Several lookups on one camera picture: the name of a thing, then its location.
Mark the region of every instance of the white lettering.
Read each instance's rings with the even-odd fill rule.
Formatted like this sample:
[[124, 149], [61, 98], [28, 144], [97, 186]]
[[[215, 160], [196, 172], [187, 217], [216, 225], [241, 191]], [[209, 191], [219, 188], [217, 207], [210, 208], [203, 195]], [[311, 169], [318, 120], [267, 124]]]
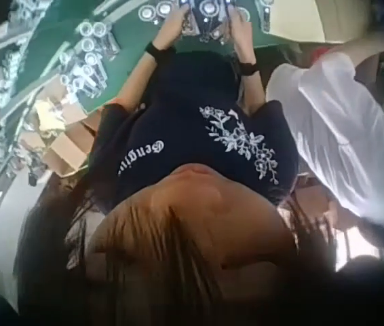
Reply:
[[144, 147], [129, 150], [120, 163], [118, 175], [121, 175], [122, 172], [130, 168], [137, 159], [143, 158], [150, 153], [160, 153], [164, 148], [165, 143], [163, 141], [156, 141], [152, 145], [145, 145]]
[[138, 156], [140, 158], [143, 158], [145, 156], [145, 150], [142, 147], [139, 147], [136, 152], [138, 153]]
[[129, 151], [129, 159], [131, 163], [135, 162], [137, 159], [135, 151], [133, 149]]
[[160, 153], [165, 147], [165, 144], [163, 141], [156, 141], [151, 148], [155, 153]]

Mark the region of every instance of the white sleeve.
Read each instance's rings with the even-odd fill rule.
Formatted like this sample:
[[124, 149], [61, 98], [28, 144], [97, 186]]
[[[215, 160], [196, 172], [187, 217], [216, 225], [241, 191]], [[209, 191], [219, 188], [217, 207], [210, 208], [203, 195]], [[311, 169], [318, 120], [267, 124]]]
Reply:
[[282, 102], [300, 155], [342, 206], [384, 225], [384, 113], [354, 77], [348, 56], [329, 54], [307, 70], [275, 70], [268, 97]]

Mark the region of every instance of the green table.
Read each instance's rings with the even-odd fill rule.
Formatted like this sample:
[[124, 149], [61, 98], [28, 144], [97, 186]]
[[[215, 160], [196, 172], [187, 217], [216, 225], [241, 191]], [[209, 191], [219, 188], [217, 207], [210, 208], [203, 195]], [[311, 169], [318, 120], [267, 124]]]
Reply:
[[[119, 1], [116, 7], [125, 2], [126, 0]], [[62, 42], [65, 40], [72, 44], [77, 42], [79, 36], [75, 34], [75, 27], [84, 18], [91, 19], [92, 10], [99, 3], [97, 0], [62, 0], [49, 10], [45, 19], [39, 25], [34, 40], [31, 41], [28, 47], [25, 71], [22, 77], [19, 78], [18, 89], [23, 89], [33, 80], [39, 78], [42, 69]], [[258, 25], [258, 14], [252, 0], [238, 0], [237, 3], [250, 11], [254, 27], [254, 47], [261, 48], [288, 43], [279, 37], [261, 32]], [[138, 8], [113, 25], [113, 34], [122, 50], [115, 60], [104, 62], [109, 76], [107, 89], [98, 98], [84, 98], [81, 101], [87, 113], [91, 113], [118, 93], [129, 72], [142, 55], [144, 47], [156, 35], [158, 28], [154, 24], [140, 21]], [[212, 50], [227, 53], [231, 51], [230, 46], [221, 46], [219, 42], [215, 41], [202, 43], [199, 42], [197, 37], [183, 37], [176, 44], [176, 47], [182, 52]]]

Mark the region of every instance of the t-shirt sleeve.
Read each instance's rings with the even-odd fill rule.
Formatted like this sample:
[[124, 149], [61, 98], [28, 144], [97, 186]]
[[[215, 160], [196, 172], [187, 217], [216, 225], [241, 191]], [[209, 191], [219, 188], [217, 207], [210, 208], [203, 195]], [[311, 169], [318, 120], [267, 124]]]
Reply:
[[94, 163], [94, 158], [97, 157], [112, 140], [116, 130], [127, 120], [129, 115], [130, 114], [117, 103], [104, 106], [98, 132], [90, 153], [90, 166]]

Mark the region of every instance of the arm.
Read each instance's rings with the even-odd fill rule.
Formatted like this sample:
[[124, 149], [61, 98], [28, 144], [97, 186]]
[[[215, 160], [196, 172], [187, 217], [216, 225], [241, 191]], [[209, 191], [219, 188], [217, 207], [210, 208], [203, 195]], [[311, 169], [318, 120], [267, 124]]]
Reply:
[[[168, 16], [153, 41], [155, 48], [166, 50], [175, 42], [181, 33], [183, 20], [188, 10], [189, 6], [184, 5]], [[144, 53], [119, 91], [115, 103], [121, 105], [126, 111], [132, 112], [135, 110], [140, 104], [142, 95], [156, 66], [156, 60], [150, 54]]]
[[[256, 60], [241, 60], [241, 62], [255, 64]], [[245, 88], [244, 111], [251, 116], [266, 102], [266, 95], [261, 83], [260, 71], [252, 76], [243, 76], [242, 82]]]
[[133, 112], [140, 104], [142, 94], [156, 66], [156, 60], [145, 52], [119, 91], [115, 102], [126, 111]]
[[[237, 57], [241, 63], [255, 65], [252, 25], [250, 22], [242, 21], [240, 13], [232, 5], [229, 6], [228, 10], [231, 19], [231, 36]], [[252, 76], [243, 76], [242, 82], [245, 88], [243, 110], [247, 115], [252, 115], [266, 101], [260, 72], [257, 71]]]

